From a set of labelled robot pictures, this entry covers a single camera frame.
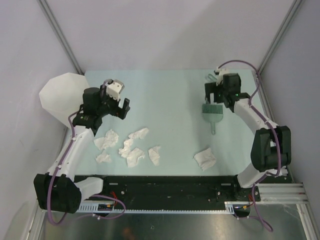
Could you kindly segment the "green hand brush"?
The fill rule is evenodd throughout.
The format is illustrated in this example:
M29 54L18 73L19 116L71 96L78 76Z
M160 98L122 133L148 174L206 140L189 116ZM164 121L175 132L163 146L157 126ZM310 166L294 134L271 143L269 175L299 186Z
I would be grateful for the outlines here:
M220 104L202 104L201 108L202 117L208 123L210 123L211 134L216 134L216 123L219 123L223 119L223 106Z

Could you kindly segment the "green plastic dustpan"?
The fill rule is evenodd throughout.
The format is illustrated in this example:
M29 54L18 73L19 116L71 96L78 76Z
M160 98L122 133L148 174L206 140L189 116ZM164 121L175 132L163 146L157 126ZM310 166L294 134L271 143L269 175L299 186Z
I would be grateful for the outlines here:
M209 73L207 76L206 76L206 79L210 82L215 82L217 80L217 77L211 73Z

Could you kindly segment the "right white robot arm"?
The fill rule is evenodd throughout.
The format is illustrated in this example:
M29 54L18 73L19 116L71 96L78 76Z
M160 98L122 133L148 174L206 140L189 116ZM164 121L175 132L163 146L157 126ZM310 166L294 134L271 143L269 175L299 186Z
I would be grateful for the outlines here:
M282 168L292 161L291 130L262 114L252 103L253 96L241 91L242 80L237 73L219 72L216 81L205 83L208 111L220 115L223 108L236 114L254 134L250 164L236 175L237 184L231 196L242 201L253 187L266 177L279 177Z

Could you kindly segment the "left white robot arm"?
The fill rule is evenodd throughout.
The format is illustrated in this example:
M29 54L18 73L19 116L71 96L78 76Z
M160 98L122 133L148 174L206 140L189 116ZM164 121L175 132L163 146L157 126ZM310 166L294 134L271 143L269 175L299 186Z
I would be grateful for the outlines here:
M111 188L99 177L87 177L75 182L76 168L88 144L102 125L103 117L111 115L125 119L130 101L125 98L119 106L124 85L89 87L83 91L82 104L68 117L71 137L56 161L45 174L33 180L39 207L47 211L75 213L80 204L95 195L100 200L110 196Z

